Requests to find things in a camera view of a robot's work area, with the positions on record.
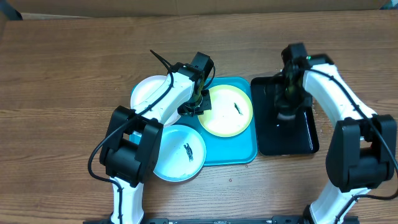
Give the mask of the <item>yellow-green round plate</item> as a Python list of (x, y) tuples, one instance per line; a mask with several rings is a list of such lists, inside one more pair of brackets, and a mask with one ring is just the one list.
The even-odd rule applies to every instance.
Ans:
[(218, 137), (233, 137), (242, 133), (253, 117), (248, 95), (232, 85), (217, 85), (209, 89), (211, 110), (198, 116), (200, 124)]

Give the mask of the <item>white round plate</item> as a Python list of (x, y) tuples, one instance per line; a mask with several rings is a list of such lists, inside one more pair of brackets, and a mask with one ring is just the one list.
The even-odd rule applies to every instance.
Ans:
[(164, 81), (166, 81), (164, 75), (154, 75), (148, 77), (137, 84), (131, 93), (130, 106), (133, 108), (136, 105), (141, 104), (146, 100), (156, 89), (158, 89)]

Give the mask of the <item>green sponge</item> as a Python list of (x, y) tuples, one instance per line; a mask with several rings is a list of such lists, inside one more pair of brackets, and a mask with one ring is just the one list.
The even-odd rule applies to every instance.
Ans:
[(282, 121), (290, 121), (290, 120), (295, 119), (295, 115), (294, 114), (286, 115), (286, 114), (279, 113), (277, 115), (277, 119), (282, 120)]

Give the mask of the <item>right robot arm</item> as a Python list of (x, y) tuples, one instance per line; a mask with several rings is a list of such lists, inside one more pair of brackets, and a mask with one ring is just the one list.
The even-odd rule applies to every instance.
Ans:
[(361, 198), (393, 200), (371, 195), (372, 189), (397, 174), (397, 123), (366, 106), (340, 76), (325, 54), (283, 56), (275, 107), (278, 119), (295, 118), (314, 97), (331, 121), (334, 132), (326, 155), (328, 183), (303, 213), (304, 223), (343, 223)]

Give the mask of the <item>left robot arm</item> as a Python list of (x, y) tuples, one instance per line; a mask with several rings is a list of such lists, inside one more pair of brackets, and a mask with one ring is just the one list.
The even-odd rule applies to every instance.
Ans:
[(105, 138), (94, 149), (113, 185), (114, 210), (108, 223), (140, 223), (143, 184), (157, 163), (165, 122), (177, 112), (195, 116), (211, 109), (205, 80), (212, 60), (166, 65), (168, 75), (148, 99), (131, 109), (118, 106)]

